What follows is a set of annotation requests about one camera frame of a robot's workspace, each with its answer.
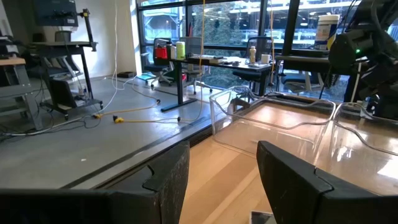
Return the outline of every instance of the wooden floor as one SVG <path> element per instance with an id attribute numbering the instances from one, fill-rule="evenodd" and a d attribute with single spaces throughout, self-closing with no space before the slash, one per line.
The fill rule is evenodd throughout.
<path id="1" fill-rule="evenodd" d="M 180 223 L 249 223 L 252 210 L 271 212 L 253 156 L 210 137 L 190 158 Z"/>

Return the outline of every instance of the bottle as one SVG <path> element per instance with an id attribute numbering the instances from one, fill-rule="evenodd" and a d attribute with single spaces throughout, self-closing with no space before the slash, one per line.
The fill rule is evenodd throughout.
<path id="1" fill-rule="evenodd" d="M 185 60 L 185 42 L 178 41 L 175 45 L 177 47 L 177 60 Z"/>
<path id="2" fill-rule="evenodd" d="M 250 47 L 250 63 L 255 63 L 256 62 L 256 47 L 251 46 Z"/>
<path id="3" fill-rule="evenodd" d="M 177 52 L 177 48 L 175 46 L 170 47 L 170 59 L 175 59 L 175 54 Z"/>
<path id="4" fill-rule="evenodd" d="M 167 41 L 167 43 L 166 43 L 167 59 L 171 59 L 171 48 L 172 48 L 172 42 Z"/>

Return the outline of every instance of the power cord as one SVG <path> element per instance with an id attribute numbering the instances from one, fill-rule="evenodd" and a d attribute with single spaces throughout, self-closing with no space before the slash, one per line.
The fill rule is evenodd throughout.
<path id="1" fill-rule="evenodd" d="M 200 67 L 200 73 L 201 74 L 203 72 L 202 71 L 201 61 L 202 61 L 202 56 L 203 56 L 203 51 L 204 51 L 203 46 L 204 46 L 204 31 L 205 31 L 205 6 L 206 6 L 206 0 L 203 0 L 202 29 L 201 29 L 201 49 L 200 49 L 200 58 L 199 58 L 199 67 Z M 147 95 L 135 90 L 134 89 L 134 82 L 132 84 L 132 89 L 134 91 L 136 91 L 137 93 L 143 95 L 143 96 L 146 96 L 146 97 L 153 98 L 153 99 L 157 100 L 156 105 L 158 105 L 160 103 L 160 100 L 158 100 L 158 99 L 156 99 L 156 98 L 154 98 L 152 96 L 147 96 Z M 124 119 L 124 118 L 121 118 L 119 116 L 115 116 L 114 115 L 113 116 L 113 121 L 116 124 L 118 124 L 118 123 L 161 123 L 163 121 L 167 121 L 167 120 L 170 121 L 170 120 L 175 120 L 175 119 L 177 120 L 177 122 L 180 122 L 180 121 L 191 121 L 191 122 L 192 121 L 196 121 L 197 119 L 200 118 L 201 111 L 203 109 L 203 87 L 202 86 L 200 86 L 200 96 L 201 96 L 200 110 L 199 110 L 198 116 L 195 119 L 182 119 L 181 117 L 177 117 L 177 118 L 164 118 L 164 119 L 157 119 L 157 120 L 128 120 L 128 119 Z M 136 110 L 145 110 L 145 109 L 153 108 L 156 105 L 152 105 L 152 106 L 150 106 L 148 108 L 138 108 L 138 109 L 124 110 L 124 111 L 113 111 L 113 112 L 114 113 L 123 113 L 123 112 L 130 112 L 130 111 L 136 111 Z"/>

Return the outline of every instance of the black chair back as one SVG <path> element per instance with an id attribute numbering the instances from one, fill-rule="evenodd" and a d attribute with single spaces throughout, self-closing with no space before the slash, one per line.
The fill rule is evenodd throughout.
<path id="1" fill-rule="evenodd" d="M 272 50 L 272 39 L 266 36 L 259 37 L 251 37 L 248 40 L 247 48 L 246 48 L 246 58 L 250 57 L 250 48 L 251 46 L 256 47 L 256 61 L 261 60 L 261 55 L 263 54 L 271 54 Z"/>
<path id="2" fill-rule="evenodd" d="M 201 37 L 181 37 L 180 41 L 185 42 L 185 58 L 190 54 L 200 55 Z"/>
<path id="3" fill-rule="evenodd" d="M 162 47 L 166 47 L 167 42 L 171 41 L 171 38 L 155 38 L 154 40 L 154 51 L 153 51 L 153 57 L 154 57 L 154 64 L 155 65 L 168 65 L 169 62 L 166 60 L 158 60 L 156 59 L 156 47 L 158 45 L 162 46 Z"/>

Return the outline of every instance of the white container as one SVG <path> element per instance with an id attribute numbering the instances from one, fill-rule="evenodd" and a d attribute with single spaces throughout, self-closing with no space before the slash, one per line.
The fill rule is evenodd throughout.
<path id="1" fill-rule="evenodd" d="M 250 47 L 250 63 L 255 63 L 256 62 L 256 47 L 251 46 Z"/>
<path id="2" fill-rule="evenodd" d="M 175 54 L 177 53 L 177 48 L 174 46 L 170 47 L 170 58 L 175 59 Z"/>
<path id="3" fill-rule="evenodd" d="M 315 36 L 315 49 L 330 50 L 336 38 L 339 19 L 340 15 L 319 16 L 317 34 Z"/>

